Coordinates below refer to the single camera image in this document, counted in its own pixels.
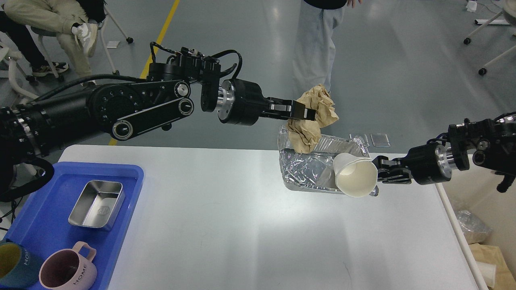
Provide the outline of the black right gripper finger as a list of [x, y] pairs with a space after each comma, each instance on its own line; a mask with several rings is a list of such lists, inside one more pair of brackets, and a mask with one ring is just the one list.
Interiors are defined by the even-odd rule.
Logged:
[[380, 172], [377, 181], [385, 184], [411, 184], [411, 175], [407, 172]]
[[406, 165], [405, 157], [397, 157], [389, 159], [387, 156], [376, 156], [372, 163], [378, 170], [378, 173], [409, 173], [410, 169]]

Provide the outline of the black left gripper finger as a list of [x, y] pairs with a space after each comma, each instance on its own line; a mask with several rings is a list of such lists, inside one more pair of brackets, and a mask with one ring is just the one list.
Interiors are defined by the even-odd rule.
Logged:
[[266, 97], [268, 104], [262, 117], [278, 120], [310, 120], [315, 121], [316, 110], [306, 107], [299, 101]]

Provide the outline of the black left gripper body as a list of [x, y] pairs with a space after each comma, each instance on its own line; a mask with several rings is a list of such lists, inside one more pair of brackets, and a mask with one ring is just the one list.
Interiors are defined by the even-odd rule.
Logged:
[[227, 79], [219, 87], [216, 110], [223, 124], [251, 126], [268, 110], [268, 99], [256, 83]]

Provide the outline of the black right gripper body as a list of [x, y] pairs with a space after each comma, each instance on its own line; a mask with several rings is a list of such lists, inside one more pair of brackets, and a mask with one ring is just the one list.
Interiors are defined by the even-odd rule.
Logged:
[[447, 149], [440, 143], [411, 148], [405, 157], [405, 165], [420, 185], [448, 182], [452, 177], [453, 167]]

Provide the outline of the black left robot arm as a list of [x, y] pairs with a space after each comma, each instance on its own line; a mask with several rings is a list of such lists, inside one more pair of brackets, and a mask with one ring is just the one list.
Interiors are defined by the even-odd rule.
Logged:
[[201, 84], [200, 105], [223, 124], [251, 126], [260, 117], [310, 120], [316, 110], [287, 99], [264, 97], [260, 86], [238, 79], [243, 60], [221, 70], [219, 58], [150, 43], [145, 79], [98, 74], [84, 77], [15, 108], [1, 108], [1, 201], [11, 202], [45, 186], [54, 175], [44, 158], [102, 133], [125, 141], [190, 116], [192, 84]]

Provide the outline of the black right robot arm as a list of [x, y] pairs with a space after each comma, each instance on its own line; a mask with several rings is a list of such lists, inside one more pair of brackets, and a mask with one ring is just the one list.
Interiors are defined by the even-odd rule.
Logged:
[[516, 175], [515, 113], [478, 122], [466, 118], [461, 124], [451, 124], [446, 132], [426, 144], [412, 147], [404, 157], [390, 160], [380, 155], [372, 162], [381, 183], [415, 181], [420, 185], [448, 182], [453, 170], [468, 170], [473, 163], [503, 176], [496, 190], [504, 193]]

